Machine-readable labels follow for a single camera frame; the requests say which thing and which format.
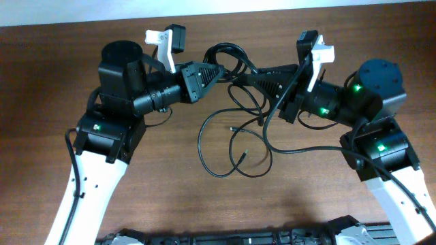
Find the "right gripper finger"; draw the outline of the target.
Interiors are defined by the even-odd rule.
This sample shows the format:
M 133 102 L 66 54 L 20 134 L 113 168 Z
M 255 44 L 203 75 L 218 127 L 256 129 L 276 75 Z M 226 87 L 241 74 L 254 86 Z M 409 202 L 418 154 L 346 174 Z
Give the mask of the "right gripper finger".
M 258 74 L 295 74 L 297 69 L 297 64 L 289 64 L 276 67 L 257 68 L 257 71 Z
M 276 103 L 285 94 L 285 89 L 292 78 L 292 73 L 245 73 L 235 78 L 233 83 L 241 86 L 252 86 L 271 103 Z

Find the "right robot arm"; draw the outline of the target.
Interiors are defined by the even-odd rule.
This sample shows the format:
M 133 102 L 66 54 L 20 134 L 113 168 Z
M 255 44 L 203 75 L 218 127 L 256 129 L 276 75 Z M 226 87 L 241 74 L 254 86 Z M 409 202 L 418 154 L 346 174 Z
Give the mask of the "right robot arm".
M 401 244 L 435 235 L 435 206 L 416 151 L 395 116 L 407 94 L 397 64 L 364 62 L 338 86 L 314 64 L 261 69 L 238 79 L 271 104 L 289 123 L 302 112 L 349 127 L 337 150 L 380 203 Z

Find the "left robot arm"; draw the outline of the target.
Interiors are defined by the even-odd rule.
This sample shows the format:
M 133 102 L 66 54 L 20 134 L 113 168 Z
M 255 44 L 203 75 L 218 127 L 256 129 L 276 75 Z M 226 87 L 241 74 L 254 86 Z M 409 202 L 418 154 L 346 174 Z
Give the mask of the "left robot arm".
M 196 103 L 223 77 L 222 65 L 187 62 L 175 73 L 144 54 L 140 45 L 116 41 L 102 50 L 100 85 L 67 140 L 72 169 L 47 244 L 93 244 L 110 198 L 148 129 L 144 115 L 174 103 Z

